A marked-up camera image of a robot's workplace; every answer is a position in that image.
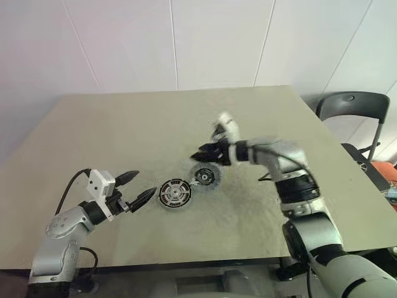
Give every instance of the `chair backrest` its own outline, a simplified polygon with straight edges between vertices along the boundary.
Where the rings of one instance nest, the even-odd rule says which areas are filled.
[[[385,123],[390,100],[384,94],[370,92],[340,92],[320,100],[316,115],[325,120],[339,115],[357,115],[379,119]]]

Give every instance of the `white wall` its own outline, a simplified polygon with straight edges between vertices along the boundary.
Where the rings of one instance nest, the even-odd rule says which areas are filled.
[[[395,161],[396,11],[394,0],[1,1],[0,163],[62,94],[273,84],[308,104],[389,95],[375,156]],[[340,141],[369,145],[373,121],[342,121],[326,121]]]

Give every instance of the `black chair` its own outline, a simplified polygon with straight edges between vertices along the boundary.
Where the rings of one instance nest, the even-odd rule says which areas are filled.
[[[367,176],[383,192],[390,188],[383,176],[372,166],[371,161],[375,149],[380,145],[379,136],[385,123],[390,100],[386,95],[369,92],[340,92],[326,96],[320,100],[316,115],[320,120],[326,120],[340,115],[357,115],[378,119],[378,128],[370,146],[356,149],[353,145],[344,143],[342,146],[361,166]],[[368,158],[362,154],[370,151]]]

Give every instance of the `table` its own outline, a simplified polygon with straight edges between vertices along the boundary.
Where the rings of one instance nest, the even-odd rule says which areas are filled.
[[[125,199],[172,178],[186,179],[189,156],[228,111],[242,138],[276,135],[304,148],[347,250],[397,245],[397,216],[306,104],[288,86],[65,96],[0,169],[0,268],[29,268],[72,175],[83,168],[141,173]],[[261,166],[226,168],[220,187],[171,212],[152,199],[135,214],[96,227],[86,246],[99,266],[287,256],[272,182]],[[87,178],[63,210],[89,195]],[[81,254],[82,266],[90,256]]]

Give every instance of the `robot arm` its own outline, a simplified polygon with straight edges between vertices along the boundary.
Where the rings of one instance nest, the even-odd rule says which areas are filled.
[[[139,172],[129,171],[114,178],[108,171],[91,170],[87,190],[93,197],[55,215],[45,229],[45,239],[36,252],[30,271],[27,297],[68,297],[79,249],[95,225],[121,212],[135,212],[145,205],[156,188],[125,202],[117,186],[131,181]]]
[[[270,139],[229,142],[227,137],[213,138],[213,143],[201,146],[192,158],[220,165],[230,165],[235,158],[238,162],[265,166],[279,193],[281,211],[288,219],[282,229],[291,256],[308,264],[330,295],[396,295],[394,278],[369,260],[344,251],[342,238],[307,167],[305,153],[296,143]]]

